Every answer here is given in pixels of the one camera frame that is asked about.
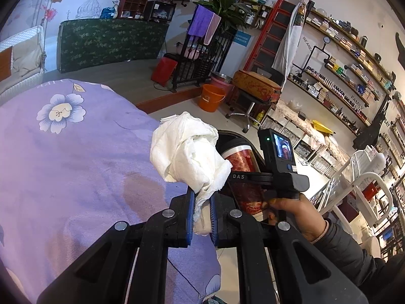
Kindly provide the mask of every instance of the white curtain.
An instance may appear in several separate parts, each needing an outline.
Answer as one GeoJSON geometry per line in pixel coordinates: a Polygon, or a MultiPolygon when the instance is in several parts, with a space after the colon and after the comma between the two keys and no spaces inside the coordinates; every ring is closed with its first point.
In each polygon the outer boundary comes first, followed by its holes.
{"type": "Polygon", "coordinates": [[[298,10],[302,8],[303,4],[307,4],[308,2],[309,0],[300,0],[300,2],[297,4],[294,11],[292,12],[286,34],[281,41],[280,47],[274,59],[273,68],[284,75],[283,88],[287,76],[290,72],[292,61],[295,57],[295,53],[297,52],[298,43],[301,38],[302,26],[294,25],[294,23],[298,14],[298,10]]]}

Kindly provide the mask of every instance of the yellow object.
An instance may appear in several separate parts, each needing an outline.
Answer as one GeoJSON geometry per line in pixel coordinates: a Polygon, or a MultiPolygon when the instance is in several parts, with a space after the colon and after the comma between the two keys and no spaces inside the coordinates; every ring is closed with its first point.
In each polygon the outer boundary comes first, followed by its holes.
{"type": "MultiPolygon", "coordinates": [[[[257,121],[262,121],[263,120],[263,117],[265,116],[265,111],[264,110],[262,110],[257,116],[256,116],[256,120],[257,121]]],[[[253,122],[253,124],[255,125],[255,126],[258,126],[259,124],[255,121],[255,122],[253,122]]]]}
{"type": "Polygon", "coordinates": [[[330,130],[329,128],[325,127],[323,124],[321,124],[320,122],[316,121],[316,120],[312,120],[312,124],[313,124],[313,128],[315,130],[318,130],[320,132],[324,132],[327,134],[334,134],[335,132],[330,130]]]}

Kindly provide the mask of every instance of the black lid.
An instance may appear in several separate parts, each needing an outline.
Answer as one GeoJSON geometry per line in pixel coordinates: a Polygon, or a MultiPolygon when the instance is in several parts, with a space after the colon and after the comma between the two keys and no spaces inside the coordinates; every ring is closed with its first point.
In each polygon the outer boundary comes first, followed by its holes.
{"type": "Polygon", "coordinates": [[[228,142],[226,142],[225,144],[223,144],[221,147],[218,148],[218,153],[222,154],[226,151],[228,151],[229,149],[232,149],[236,146],[241,146],[241,145],[248,145],[250,146],[250,148],[252,148],[252,145],[250,144],[250,142],[245,139],[245,138],[235,138],[232,139],[228,142]]]}

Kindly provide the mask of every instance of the human hand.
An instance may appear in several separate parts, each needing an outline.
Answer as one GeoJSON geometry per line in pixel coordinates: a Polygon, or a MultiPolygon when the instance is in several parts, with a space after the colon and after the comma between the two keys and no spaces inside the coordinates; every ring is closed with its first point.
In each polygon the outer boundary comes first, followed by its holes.
{"type": "MultiPolygon", "coordinates": [[[[327,221],[316,210],[311,201],[304,194],[300,194],[299,200],[279,198],[263,202],[262,208],[272,207],[277,210],[285,210],[295,216],[295,221],[302,235],[310,242],[315,241],[325,230],[327,221]]],[[[274,212],[268,212],[269,224],[276,225],[277,218],[274,212]]]]}

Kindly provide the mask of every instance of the silver screw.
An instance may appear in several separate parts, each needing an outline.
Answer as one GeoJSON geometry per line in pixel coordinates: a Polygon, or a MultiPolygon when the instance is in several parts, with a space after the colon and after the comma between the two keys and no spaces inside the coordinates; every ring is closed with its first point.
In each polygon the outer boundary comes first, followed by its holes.
{"type": "Polygon", "coordinates": [[[170,218],[175,215],[175,211],[173,209],[165,209],[162,211],[161,214],[166,218],[170,218]]]}
{"type": "Polygon", "coordinates": [[[117,231],[123,231],[126,229],[126,223],[125,222],[117,222],[114,225],[114,229],[116,229],[117,231]]]}
{"type": "Polygon", "coordinates": [[[242,216],[242,212],[239,209],[233,209],[229,212],[232,217],[239,218],[242,216]]]}
{"type": "Polygon", "coordinates": [[[282,231],[288,231],[290,229],[290,227],[291,227],[287,222],[284,222],[284,221],[278,223],[277,226],[282,231]]]}

